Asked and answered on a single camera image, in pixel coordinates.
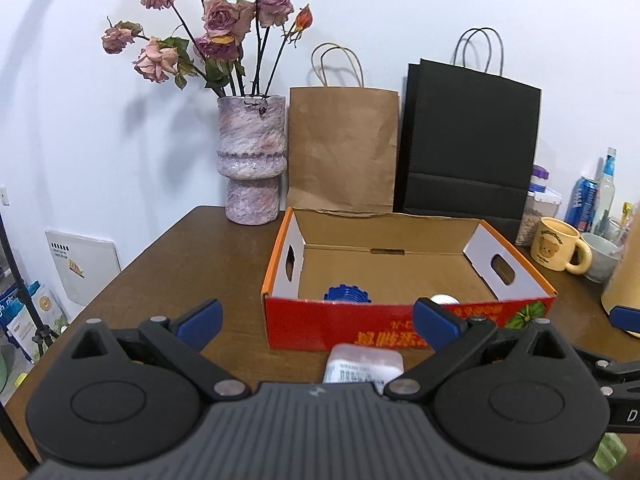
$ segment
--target cardboard box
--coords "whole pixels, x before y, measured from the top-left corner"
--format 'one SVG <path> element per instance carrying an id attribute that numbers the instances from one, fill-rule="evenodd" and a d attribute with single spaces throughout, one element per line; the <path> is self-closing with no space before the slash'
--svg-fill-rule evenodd
<path id="1" fill-rule="evenodd" d="M 322 300 L 341 283 L 367 291 L 372 303 Z M 426 347 L 412 306 L 434 294 L 456 298 L 461 304 L 448 308 L 461 317 L 504 326 L 544 315 L 556 291 L 482 220 L 288 208 L 262 286 L 269 346 Z"/>

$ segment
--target bear print mug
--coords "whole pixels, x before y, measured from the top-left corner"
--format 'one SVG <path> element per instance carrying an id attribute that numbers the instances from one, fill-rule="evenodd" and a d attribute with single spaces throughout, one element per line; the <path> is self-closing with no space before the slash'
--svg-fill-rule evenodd
<path id="1" fill-rule="evenodd" d="M 572 265 L 571 258 L 576 249 L 580 253 L 580 263 Z M 568 270 L 573 274 L 587 272 L 593 259 L 591 248 L 580 239 L 578 229 L 549 216 L 540 219 L 531 246 L 531 257 L 547 269 Z"/>

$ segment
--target black bag handle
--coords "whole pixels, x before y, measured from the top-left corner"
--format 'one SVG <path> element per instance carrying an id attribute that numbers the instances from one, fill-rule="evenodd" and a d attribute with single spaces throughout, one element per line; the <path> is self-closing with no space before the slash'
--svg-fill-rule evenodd
<path id="1" fill-rule="evenodd" d="M 500 72 L 499 75 L 502 76 L 502 72 L 504 71 L 504 43 L 502 42 L 502 38 L 500 36 L 500 34 L 498 34 L 498 31 L 495 30 L 494 28 L 491 27 L 481 27 L 481 28 L 470 28 L 469 30 L 466 30 L 462 36 L 460 36 L 460 39 L 458 40 L 458 44 L 456 45 L 456 50 L 454 52 L 453 55 L 453 64 L 456 63 L 457 59 L 458 59 L 458 49 L 460 47 L 460 44 L 465 41 L 465 35 L 471 31 L 473 31 L 473 33 L 466 38 L 466 43 L 464 48 L 462 49 L 462 66 L 464 68 L 466 68 L 466 48 L 469 45 L 469 41 L 471 41 L 471 38 L 474 37 L 478 32 L 482 32 L 482 34 L 484 34 L 487 43 L 489 45 L 489 56 L 486 62 L 486 66 L 484 67 L 484 72 L 487 73 L 489 72 L 489 65 L 491 64 L 491 59 L 492 59 L 492 53 L 493 53 L 493 49 L 492 49 L 492 43 L 491 43 L 491 39 L 489 38 L 489 35 L 485 32 L 486 30 L 490 30 L 492 33 L 494 33 L 496 35 L 496 37 L 498 38 L 498 42 L 500 43 Z"/>
<path id="2" fill-rule="evenodd" d="M 487 44 L 489 45 L 489 56 L 488 56 L 488 59 L 486 60 L 486 66 L 484 67 L 484 73 L 487 73 L 489 71 L 489 64 L 491 63 L 491 58 L 492 58 L 492 45 L 491 45 L 491 39 L 489 38 L 489 35 L 481 28 L 470 28 L 469 30 L 466 30 L 465 32 L 462 33 L 462 36 L 460 36 L 460 39 L 458 40 L 458 44 L 456 45 L 456 49 L 453 52 L 453 64 L 456 64 L 458 62 L 458 49 L 460 48 L 460 44 L 463 41 L 465 41 L 465 35 L 471 31 L 474 31 L 474 33 L 471 36 L 473 36 L 476 32 L 482 32 L 486 38 Z M 469 44 L 470 39 L 471 37 L 467 38 L 465 47 L 462 51 L 462 66 L 464 68 L 466 68 L 466 60 L 465 60 L 466 46 Z"/>

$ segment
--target wooden table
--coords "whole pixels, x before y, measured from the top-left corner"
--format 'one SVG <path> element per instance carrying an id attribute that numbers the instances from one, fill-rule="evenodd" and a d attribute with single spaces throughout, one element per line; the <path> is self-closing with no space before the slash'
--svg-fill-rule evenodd
<path id="1" fill-rule="evenodd" d="M 223 208 L 201 206 L 155 241 L 80 314 L 8 403 L 18 430 L 33 447 L 24 421 L 27 400 L 75 326 L 100 317 L 112 328 L 135 327 L 154 314 L 177 317 L 207 298 L 219 298 L 225 312 L 222 332 L 203 351 L 212 361 L 251 386 L 259 381 L 321 381 L 325 352 L 276 351 L 267 347 L 260 287 L 280 222 L 243 227 L 225 218 Z M 574 344 L 619 361 L 640 359 L 640 340 L 614 329 L 600 306 L 600 286 L 568 272 L 540 268 L 558 290 L 549 317 Z M 405 367 L 427 350 L 401 351 Z M 623 436 L 629 458 L 614 478 L 640 479 L 633 455 L 640 438 Z M 18 480 L 24 470 L 0 438 L 0 477 Z"/>

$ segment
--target pink marbled vase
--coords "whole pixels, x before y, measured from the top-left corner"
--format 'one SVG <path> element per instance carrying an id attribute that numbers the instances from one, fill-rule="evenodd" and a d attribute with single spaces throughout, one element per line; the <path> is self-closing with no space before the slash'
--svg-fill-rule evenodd
<path id="1" fill-rule="evenodd" d="M 261 225 L 278 217 L 277 176 L 287 169 L 286 99 L 221 97 L 218 172 L 229 177 L 226 217 Z"/>
<path id="2" fill-rule="evenodd" d="M 282 96 L 218 99 L 219 174 L 235 180 L 257 180 L 287 169 L 285 103 Z"/>
<path id="3" fill-rule="evenodd" d="M 242 225 L 262 225 L 274 221 L 280 210 L 278 177 L 260 180 L 233 180 L 226 186 L 226 217 Z"/>

